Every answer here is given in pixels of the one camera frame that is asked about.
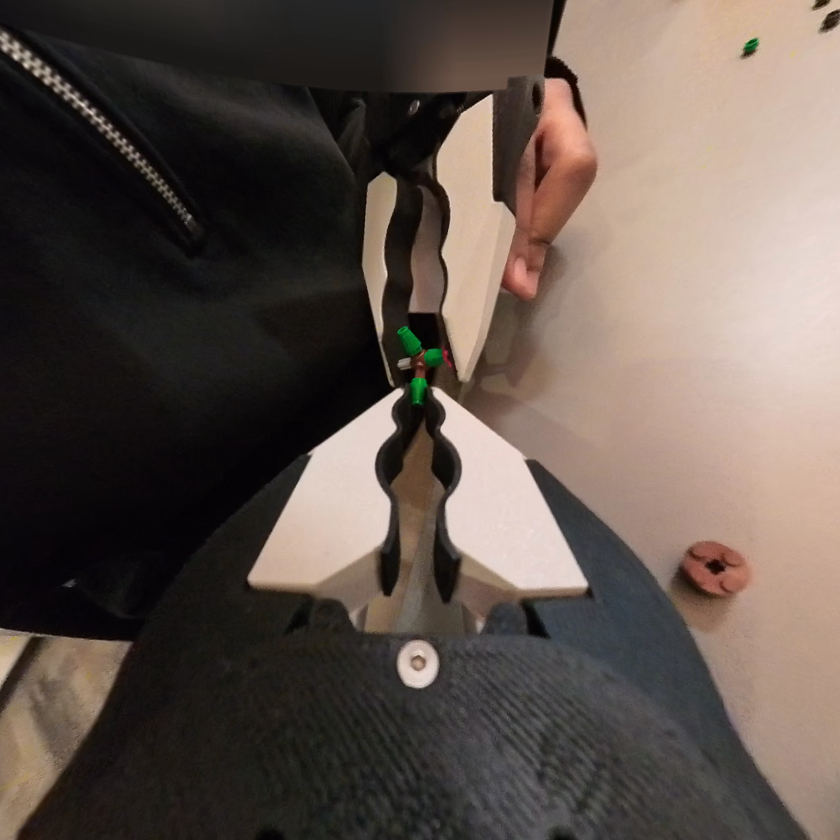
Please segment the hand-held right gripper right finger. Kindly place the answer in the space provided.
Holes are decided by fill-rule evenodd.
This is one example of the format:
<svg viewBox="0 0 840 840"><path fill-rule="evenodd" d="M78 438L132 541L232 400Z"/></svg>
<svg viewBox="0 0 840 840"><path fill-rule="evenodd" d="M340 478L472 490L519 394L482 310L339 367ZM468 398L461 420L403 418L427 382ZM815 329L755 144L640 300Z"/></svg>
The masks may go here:
<svg viewBox="0 0 840 840"><path fill-rule="evenodd" d="M529 461L441 388L427 392L434 504L433 576L467 632L502 604L587 595L589 582Z"/></svg>

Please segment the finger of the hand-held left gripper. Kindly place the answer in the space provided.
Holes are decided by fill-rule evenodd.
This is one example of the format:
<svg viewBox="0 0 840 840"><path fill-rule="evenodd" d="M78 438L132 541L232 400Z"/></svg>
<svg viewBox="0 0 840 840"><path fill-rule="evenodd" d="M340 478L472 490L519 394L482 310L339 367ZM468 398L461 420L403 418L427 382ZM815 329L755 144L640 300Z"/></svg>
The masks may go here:
<svg viewBox="0 0 840 840"><path fill-rule="evenodd" d="M397 332L408 325L414 279L412 255L424 199L418 185L386 172L367 187L363 271L387 380L401 386L397 362L406 356Z"/></svg>
<svg viewBox="0 0 840 840"><path fill-rule="evenodd" d="M461 114L430 157L420 224L420 312L438 317L457 382L487 341L515 218L494 199L494 98Z"/></svg>

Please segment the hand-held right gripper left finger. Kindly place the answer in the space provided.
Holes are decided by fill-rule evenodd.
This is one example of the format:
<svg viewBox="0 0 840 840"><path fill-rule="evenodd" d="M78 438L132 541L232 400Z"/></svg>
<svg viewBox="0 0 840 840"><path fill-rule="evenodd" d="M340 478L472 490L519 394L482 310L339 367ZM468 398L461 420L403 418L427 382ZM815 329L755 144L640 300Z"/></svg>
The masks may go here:
<svg viewBox="0 0 840 840"><path fill-rule="evenodd" d="M248 574L252 588L333 599L349 613L393 593L401 545L392 483L410 419L409 391L392 391L309 453Z"/></svg>

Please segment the toy flower stem assembly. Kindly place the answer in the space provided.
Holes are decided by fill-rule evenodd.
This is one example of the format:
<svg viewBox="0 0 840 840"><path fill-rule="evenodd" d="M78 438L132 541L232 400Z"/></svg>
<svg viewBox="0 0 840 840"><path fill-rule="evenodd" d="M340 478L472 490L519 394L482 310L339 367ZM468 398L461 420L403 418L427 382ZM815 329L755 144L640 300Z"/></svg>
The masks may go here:
<svg viewBox="0 0 840 840"><path fill-rule="evenodd" d="M411 375L413 379L426 380L430 371L441 366L454 369L452 355L448 350L425 348L409 327L399 328L397 338L402 348L402 356L396 363L397 369Z"/></svg>

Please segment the person's left hand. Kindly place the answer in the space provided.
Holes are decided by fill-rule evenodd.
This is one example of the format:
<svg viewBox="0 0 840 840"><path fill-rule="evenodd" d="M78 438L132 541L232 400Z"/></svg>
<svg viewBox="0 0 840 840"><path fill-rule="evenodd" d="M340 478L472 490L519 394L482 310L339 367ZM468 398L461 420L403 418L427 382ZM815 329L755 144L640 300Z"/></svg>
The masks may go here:
<svg viewBox="0 0 840 840"><path fill-rule="evenodd" d="M501 280L510 294L525 301L536 297L549 249L596 172L595 147L574 106L571 85L547 79L540 119L519 166L516 226Z"/></svg>

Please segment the brown round toy brick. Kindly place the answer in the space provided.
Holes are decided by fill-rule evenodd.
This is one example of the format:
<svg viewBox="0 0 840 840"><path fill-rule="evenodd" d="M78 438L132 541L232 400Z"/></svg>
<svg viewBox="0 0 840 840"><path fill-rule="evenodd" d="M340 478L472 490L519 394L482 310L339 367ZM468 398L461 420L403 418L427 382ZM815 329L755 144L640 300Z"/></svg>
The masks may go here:
<svg viewBox="0 0 840 840"><path fill-rule="evenodd" d="M691 544L679 562L678 574L698 593L718 599L740 594L752 581L746 557L716 541Z"/></svg>

